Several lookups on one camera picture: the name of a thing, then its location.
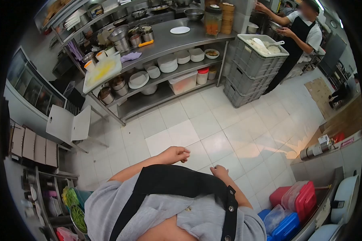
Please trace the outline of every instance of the gray shirt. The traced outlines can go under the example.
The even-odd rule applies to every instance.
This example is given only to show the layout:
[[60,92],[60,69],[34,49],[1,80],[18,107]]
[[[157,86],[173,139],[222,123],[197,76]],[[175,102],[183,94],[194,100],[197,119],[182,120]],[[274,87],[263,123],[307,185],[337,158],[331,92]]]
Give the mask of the gray shirt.
[[[84,204],[84,220],[92,241],[109,241],[114,224],[130,198],[139,173],[123,183],[109,181],[101,185]],[[200,241],[219,241],[225,211],[213,195],[196,198],[151,194],[145,197],[137,213],[119,234],[117,241],[137,240],[148,229],[177,215],[177,226]],[[265,241],[265,226],[249,207],[237,209],[236,241]]]

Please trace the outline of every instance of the purple towel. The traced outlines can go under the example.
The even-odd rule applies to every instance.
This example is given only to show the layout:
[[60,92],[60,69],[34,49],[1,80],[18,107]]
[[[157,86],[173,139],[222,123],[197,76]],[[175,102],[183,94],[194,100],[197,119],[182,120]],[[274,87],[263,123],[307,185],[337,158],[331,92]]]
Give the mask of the purple towel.
[[128,60],[138,59],[141,56],[141,54],[142,53],[139,53],[139,52],[126,54],[126,55],[121,57],[121,62],[123,63],[123,62],[126,62]]

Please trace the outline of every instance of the stacked bamboo steamers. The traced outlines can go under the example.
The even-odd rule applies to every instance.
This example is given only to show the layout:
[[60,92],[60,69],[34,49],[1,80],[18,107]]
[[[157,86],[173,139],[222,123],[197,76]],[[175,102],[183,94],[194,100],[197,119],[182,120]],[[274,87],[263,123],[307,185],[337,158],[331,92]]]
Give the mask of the stacked bamboo steamers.
[[223,17],[221,22],[221,30],[223,34],[230,34],[232,31],[233,15],[235,6],[230,3],[219,3],[220,8],[223,10]]

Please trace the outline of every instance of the man in white shirt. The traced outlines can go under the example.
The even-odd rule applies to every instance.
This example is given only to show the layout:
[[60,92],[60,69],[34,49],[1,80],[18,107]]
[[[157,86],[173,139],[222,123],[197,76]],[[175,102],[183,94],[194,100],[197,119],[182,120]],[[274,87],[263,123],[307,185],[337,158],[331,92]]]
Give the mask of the man in white shirt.
[[256,3],[256,9],[265,12],[274,22],[282,26],[292,23],[290,28],[283,27],[283,29],[277,30],[284,36],[285,44],[282,47],[290,55],[284,61],[264,94],[275,89],[295,66],[303,52],[310,54],[313,50],[318,50],[320,46],[322,32],[315,22],[316,17],[319,15],[318,4],[313,0],[303,0],[299,7],[300,11],[294,11],[286,17],[279,17],[263,4]]

